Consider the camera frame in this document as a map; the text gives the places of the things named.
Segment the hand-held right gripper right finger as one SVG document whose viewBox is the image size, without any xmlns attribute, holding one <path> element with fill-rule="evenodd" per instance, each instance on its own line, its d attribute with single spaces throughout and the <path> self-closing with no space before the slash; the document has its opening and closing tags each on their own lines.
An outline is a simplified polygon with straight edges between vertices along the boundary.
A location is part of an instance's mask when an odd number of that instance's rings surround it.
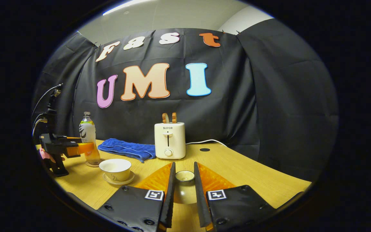
<svg viewBox="0 0 371 232">
<path fill-rule="evenodd" d="M 198 162 L 194 174 L 200 227 L 207 232 L 253 232 L 276 211 L 250 186 L 236 186 Z"/>
</svg>

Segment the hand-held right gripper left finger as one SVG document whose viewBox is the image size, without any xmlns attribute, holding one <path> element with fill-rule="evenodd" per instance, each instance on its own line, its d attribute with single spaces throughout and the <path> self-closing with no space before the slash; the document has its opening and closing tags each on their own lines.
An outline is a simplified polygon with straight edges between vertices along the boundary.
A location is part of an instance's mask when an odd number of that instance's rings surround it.
<svg viewBox="0 0 371 232">
<path fill-rule="evenodd" d="M 130 231 L 165 232 L 171 228 L 175 173 L 171 162 L 134 187 L 123 185 L 98 212 Z"/>
</svg>

